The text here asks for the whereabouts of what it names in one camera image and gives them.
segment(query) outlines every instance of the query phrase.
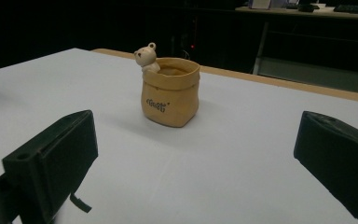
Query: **tabletop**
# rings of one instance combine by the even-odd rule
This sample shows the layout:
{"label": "tabletop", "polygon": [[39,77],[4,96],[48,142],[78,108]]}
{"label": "tabletop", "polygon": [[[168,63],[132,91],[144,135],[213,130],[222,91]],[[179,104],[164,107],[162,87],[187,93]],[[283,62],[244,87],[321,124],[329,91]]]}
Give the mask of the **tabletop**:
{"label": "tabletop", "polygon": [[358,129],[358,101],[206,70],[196,116],[170,128],[143,115],[133,59],[69,49],[0,69],[0,175],[8,153],[90,109],[99,157],[76,195],[92,210],[67,202],[57,223],[358,223],[293,156],[303,111]]}

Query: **keyboard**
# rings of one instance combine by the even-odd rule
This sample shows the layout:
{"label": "keyboard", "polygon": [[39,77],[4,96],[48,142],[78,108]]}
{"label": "keyboard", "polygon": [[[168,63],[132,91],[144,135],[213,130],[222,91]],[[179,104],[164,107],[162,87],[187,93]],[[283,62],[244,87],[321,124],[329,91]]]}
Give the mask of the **keyboard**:
{"label": "keyboard", "polygon": [[358,6],[356,6],[356,5],[337,5],[336,7],[334,7],[334,11],[358,14]]}

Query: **fabric pot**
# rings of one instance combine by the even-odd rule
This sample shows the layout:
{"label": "fabric pot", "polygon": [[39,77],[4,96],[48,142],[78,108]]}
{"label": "fabric pot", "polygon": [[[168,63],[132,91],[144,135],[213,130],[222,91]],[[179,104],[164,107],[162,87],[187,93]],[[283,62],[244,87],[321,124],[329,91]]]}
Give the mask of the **fabric pot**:
{"label": "fabric pot", "polygon": [[200,65],[180,58],[158,58],[158,73],[143,74],[142,109],[156,123],[185,126],[199,109]]}

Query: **brown paper bag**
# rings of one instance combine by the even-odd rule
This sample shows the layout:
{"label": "brown paper bag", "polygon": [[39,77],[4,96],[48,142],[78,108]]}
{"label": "brown paper bag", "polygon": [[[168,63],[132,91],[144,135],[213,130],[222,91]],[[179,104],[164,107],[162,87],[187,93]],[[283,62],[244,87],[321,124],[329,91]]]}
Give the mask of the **brown paper bag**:
{"label": "brown paper bag", "polygon": [[143,74],[142,109],[147,118],[183,127],[199,109],[200,65],[180,58],[158,58],[158,73]]}

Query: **bear figurine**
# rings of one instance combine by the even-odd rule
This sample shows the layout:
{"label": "bear figurine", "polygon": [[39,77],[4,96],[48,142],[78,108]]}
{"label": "bear figurine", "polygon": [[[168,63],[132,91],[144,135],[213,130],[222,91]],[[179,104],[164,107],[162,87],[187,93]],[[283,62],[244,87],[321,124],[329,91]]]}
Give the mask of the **bear figurine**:
{"label": "bear figurine", "polygon": [[135,56],[135,61],[142,67],[142,72],[147,70],[152,70],[158,72],[160,67],[156,62],[156,44],[150,43],[147,47],[140,48],[133,52]]}

